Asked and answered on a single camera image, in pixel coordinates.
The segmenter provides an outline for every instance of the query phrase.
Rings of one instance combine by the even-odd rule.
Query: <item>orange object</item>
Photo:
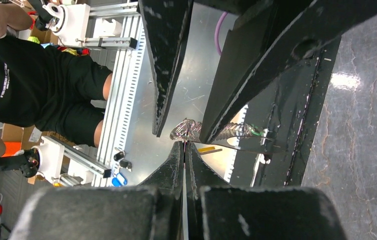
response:
[[[6,141],[4,144],[6,145],[6,152],[4,153],[3,157],[13,156],[15,153],[21,150],[20,142]]]

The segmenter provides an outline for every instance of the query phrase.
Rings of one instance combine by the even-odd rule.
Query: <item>metal wire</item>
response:
[[[200,142],[199,136],[202,130],[202,122],[193,119],[184,119],[170,133],[169,138],[172,140],[183,140],[184,142]],[[262,131],[254,125],[247,123],[230,122],[216,136],[215,141],[230,139],[234,137],[253,137],[261,136]]]

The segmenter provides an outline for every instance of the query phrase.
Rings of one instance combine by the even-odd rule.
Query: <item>person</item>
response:
[[[8,27],[22,31],[31,25],[19,6],[0,4],[0,122],[35,125],[75,144],[98,147],[104,114],[91,100],[108,100],[112,71],[90,56],[3,37]],[[0,157],[4,152],[0,139]]]

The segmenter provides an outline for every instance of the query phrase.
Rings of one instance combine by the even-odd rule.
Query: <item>white label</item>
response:
[[[42,137],[42,131],[38,130],[36,127],[32,130],[31,136],[29,136],[28,142],[38,143]]]

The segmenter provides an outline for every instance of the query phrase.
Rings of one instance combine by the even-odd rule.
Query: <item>black shorts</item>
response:
[[[94,62],[90,56],[75,56],[53,47],[46,49],[57,54],[63,81],[62,104],[41,131],[54,131],[69,141],[94,147],[96,127],[103,120],[103,109],[94,107],[91,100],[104,100],[103,87],[112,71]]]

